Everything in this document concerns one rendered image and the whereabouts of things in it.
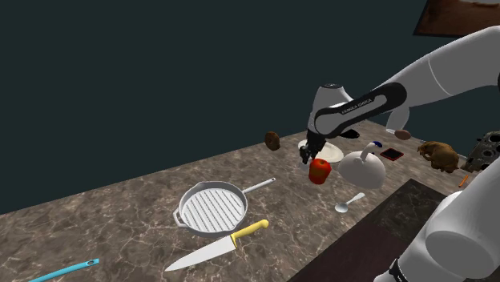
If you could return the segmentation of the brown chocolate doughnut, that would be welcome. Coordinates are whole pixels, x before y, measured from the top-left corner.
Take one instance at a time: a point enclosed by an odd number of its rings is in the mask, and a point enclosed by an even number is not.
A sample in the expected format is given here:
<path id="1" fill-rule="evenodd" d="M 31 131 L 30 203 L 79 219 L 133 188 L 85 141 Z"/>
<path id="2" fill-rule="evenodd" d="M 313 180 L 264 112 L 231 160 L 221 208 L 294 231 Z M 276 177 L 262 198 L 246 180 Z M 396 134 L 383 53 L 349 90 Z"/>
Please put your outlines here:
<path id="1" fill-rule="evenodd" d="M 280 138 L 279 135 L 274 131 L 268 131 L 265 134 L 264 143 L 266 147 L 271 151 L 277 151 L 280 149 Z"/>

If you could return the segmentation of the grey block with round holes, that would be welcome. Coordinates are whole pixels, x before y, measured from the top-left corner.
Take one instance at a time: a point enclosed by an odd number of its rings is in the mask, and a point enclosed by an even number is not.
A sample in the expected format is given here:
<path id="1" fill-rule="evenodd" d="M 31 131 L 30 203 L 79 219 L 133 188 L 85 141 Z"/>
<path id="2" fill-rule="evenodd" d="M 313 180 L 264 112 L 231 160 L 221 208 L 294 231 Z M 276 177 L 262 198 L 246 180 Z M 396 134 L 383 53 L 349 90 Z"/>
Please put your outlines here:
<path id="1" fill-rule="evenodd" d="M 461 169 L 474 172 L 485 170 L 500 156 L 500 131 L 491 131 L 477 138 L 477 144 L 468 154 Z"/>

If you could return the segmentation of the silver spoon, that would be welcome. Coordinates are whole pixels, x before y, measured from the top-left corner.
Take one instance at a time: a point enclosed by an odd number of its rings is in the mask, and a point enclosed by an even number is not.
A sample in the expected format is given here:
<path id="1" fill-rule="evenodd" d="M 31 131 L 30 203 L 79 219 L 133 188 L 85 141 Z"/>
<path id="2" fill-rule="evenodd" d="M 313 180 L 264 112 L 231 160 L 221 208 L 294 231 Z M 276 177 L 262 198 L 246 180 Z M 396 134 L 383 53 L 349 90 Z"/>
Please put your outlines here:
<path id="1" fill-rule="evenodd" d="M 349 210 L 349 205 L 354 202 L 354 201 L 357 201 L 359 199 L 362 199 L 363 197 L 365 196 L 365 193 L 363 192 L 359 192 L 357 195 L 355 195 L 352 199 L 348 200 L 347 202 L 344 202 L 344 203 L 338 203 L 336 206 L 335 206 L 335 210 L 337 212 L 340 212 L 340 213 L 346 213 L 348 210 Z"/>

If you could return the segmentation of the red and black square pad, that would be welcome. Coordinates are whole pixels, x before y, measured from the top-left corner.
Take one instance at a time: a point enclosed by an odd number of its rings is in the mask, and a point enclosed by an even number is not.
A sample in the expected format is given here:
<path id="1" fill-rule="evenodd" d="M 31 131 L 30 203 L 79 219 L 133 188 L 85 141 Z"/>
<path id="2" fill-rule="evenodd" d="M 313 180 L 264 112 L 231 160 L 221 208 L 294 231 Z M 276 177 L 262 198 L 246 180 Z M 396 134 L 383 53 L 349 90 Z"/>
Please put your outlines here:
<path id="1" fill-rule="evenodd" d="M 388 148 L 384 150 L 383 152 L 380 153 L 380 156 L 389 159 L 391 161 L 395 161 L 399 158 L 401 158 L 404 154 L 394 148 Z"/>

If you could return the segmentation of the brown animal figure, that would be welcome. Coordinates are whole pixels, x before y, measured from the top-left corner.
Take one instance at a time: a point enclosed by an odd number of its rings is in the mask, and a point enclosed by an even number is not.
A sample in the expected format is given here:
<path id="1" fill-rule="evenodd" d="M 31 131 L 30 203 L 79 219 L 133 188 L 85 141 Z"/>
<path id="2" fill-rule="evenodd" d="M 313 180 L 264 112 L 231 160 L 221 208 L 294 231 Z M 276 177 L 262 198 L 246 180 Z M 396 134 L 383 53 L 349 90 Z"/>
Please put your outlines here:
<path id="1" fill-rule="evenodd" d="M 458 169 L 458 153 L 447 143 L 426 141 L 417 148 L 417 152 L 431 162 L 433 169 L 447 173 Z"/>

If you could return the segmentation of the yellow handled chef knife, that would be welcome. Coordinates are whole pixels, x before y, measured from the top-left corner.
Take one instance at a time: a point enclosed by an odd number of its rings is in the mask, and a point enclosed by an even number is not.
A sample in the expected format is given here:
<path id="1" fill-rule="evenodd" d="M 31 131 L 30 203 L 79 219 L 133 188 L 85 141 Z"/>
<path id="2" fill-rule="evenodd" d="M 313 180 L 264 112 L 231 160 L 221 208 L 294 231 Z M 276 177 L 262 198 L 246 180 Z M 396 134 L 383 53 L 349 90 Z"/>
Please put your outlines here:
<path id="1" fill-rule="evenodd" d="M 165 272 L 176 271 L 182 268 L 187 268 L 195 264 L 202 263 L 206 260 L 211 260 L 215 257 L 222 256 L 225 253 L 235 251 L 237 248 L 236 240 L 243 236 L 251 235 L 261 228 L 267 228 L 269 222 L 260 220 L 252 225 L 247 226 L 229 236 L 225 236 L 215 242 L 212 242 L 182 258 L 179 258 L 173 264 L 169 265 Z"/>

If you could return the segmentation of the grey grill pan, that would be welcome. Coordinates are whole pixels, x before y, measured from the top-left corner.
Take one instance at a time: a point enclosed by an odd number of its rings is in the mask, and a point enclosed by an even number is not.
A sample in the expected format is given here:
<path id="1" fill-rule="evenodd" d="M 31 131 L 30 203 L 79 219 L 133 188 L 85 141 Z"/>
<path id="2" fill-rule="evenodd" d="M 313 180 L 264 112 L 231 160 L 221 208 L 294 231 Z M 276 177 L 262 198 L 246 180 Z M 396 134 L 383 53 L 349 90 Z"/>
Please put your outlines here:
<path id="1" fill-rule="evenodd" d="M 186 228 L 196 236 L 228 236 L 246 216 L 246 195 L 275 181 L 275 178 L 267 179 L 244 190 L 224 181 L 198 182 L 183 194 L 173 219 L 179 228 Z"/>

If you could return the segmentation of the white kettle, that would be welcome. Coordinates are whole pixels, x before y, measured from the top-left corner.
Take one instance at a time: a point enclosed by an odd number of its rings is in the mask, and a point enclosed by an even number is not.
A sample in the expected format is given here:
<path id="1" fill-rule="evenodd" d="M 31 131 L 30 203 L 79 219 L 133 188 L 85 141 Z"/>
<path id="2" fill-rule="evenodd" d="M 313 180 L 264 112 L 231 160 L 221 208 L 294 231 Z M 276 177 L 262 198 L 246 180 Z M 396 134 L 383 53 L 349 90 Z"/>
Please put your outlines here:
<path id="1" fill-rule="evenodd" d="M 342 178 L 364 189 L 382 187 L 386 169 L 383 162 L 373 154 L 376 148 L 382 148 L 382 145 L 378 141 L 373 141 L 362 151 L 353 151 L 345 155 L 337 168 Z"/>

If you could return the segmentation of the red apple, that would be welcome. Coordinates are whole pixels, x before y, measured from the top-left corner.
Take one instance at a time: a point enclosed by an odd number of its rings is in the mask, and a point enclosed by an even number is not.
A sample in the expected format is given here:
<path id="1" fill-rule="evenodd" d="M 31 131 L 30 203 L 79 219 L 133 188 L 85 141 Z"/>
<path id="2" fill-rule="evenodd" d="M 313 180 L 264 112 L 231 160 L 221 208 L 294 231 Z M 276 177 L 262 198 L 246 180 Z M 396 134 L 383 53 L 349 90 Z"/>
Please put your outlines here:
<path id="1" fill-rule="evenodd" d="M 331 170 L 328 161 L 316 158 L 309 164 L 308 178 L 312 183 L 321 185 L 326 181 Z"/>

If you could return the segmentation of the white plate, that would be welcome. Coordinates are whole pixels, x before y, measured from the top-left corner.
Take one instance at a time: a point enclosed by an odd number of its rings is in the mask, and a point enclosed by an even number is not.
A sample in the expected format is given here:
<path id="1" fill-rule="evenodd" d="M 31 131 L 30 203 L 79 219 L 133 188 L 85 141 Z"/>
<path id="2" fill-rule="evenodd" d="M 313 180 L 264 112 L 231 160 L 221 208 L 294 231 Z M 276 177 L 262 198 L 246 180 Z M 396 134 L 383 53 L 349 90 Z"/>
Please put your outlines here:
<path id="1" fill-rule="evenodd" d="M 326 142 L 322 150 L 317 154 L 317 158 L 329 163 L 338 163 L 344 158 L 344 153 L 339 147 Z"/>

